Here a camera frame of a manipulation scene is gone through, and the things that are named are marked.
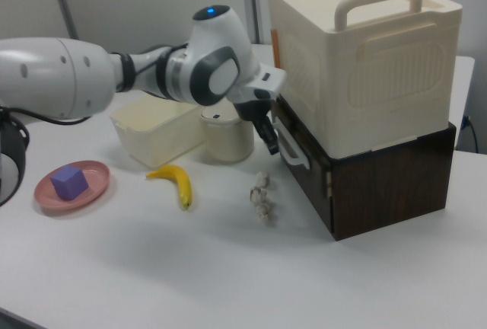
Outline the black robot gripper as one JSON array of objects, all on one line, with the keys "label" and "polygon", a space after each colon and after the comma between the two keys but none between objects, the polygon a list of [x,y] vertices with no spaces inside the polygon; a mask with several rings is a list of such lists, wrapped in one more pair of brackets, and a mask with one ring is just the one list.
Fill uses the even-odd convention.
[{"label": "black robot gripper", "polygon": [[227,99],[234,105],[240,118],[253,123],[271,155],[279,152],[279,138],[266,114],[271,101],[282,92],[285,82],[286,71],[260,66],[255,75],[239,77],[227,93]]}]

